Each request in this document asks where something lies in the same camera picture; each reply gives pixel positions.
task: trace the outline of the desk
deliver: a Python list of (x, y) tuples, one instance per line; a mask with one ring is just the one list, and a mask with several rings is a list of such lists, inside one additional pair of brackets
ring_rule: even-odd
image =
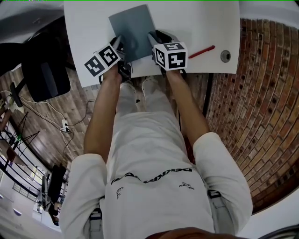
[[(65, 1), (67, 34), (82, 87), (99, 83), (84, 64), (115, 37), (108, 17), (142, 4), (148, 5), (156, 29), (184, 42), (189, 55), (216, 46), (190, 59), (187, 73), (236, 73), (240, 45), (237, 1)], [(228, 63), (220, 59), (223, 50), (231, 53)], [(150, 56), (132, 62), (132, 66), (132, 77), (161, 74)]]

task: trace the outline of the red pencil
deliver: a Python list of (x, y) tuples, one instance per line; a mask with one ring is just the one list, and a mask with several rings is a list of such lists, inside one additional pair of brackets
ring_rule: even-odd
[(215, 48), (214, 45), (213, 45), (213, 46), (210, 46), (210, 47), (208, 47), (208, 48), (206, 48), (206, 49), (203, 49), (203, 50), (201, 50), (201, 51), (199, 51), (199, 52), (194, 53), (193, 55), (189, 56), (188, 58), (189, 58), (189, 59), (194, 58), (194, 57), (196, 57), (196, 56), (198, 56), (198, 55), (200, 55), (200, 54), (202, 54), (202, 53), (205, 53), (206, 51), (213, 50), (214, 48)]

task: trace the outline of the man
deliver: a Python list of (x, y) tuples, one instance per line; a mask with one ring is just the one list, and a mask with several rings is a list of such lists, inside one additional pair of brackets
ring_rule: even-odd
[(51, 204), (48, 209), (48, 213), (53, 221), (53, 224), (59, 226), (58, 208), (61, 207), (61, 204), (58, 202), (60, 196), (60, 190), (65, 174), (65, 167), (62, 165), (54, 165), (52, 170), (51, 182), (48, 189), (48, 196), (51, 198)]
[(244, 176), (209, 131), (179, 71), (166, 75), (196, 166), (186, 156), (178, 121), (157, 81), (143, 82), (147, 112), (137, 112), (133, 86), (121, 84), (113, 67), (104, 74), (84, 155), (72, 162), (60, 217), (64, 238), (85, 238), (86, 221), (99, 204), (104, 239), (219, 237), (203, 180), (225, 198), (235, 234), (247, 223), (252, 201)]

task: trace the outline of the power strip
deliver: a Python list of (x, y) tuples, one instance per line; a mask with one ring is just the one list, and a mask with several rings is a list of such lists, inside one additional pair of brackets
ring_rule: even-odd
[(69, 132), (68, 122), (65, 119), (62, 120), (62, 130), (64, 132)]

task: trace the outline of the red brick wall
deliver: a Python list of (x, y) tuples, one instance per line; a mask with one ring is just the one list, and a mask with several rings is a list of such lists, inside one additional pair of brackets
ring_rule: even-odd
[(236, 74), (214, 74), (207, 119), (260, 211), (299, 185), (299, 31), (241, 19)]

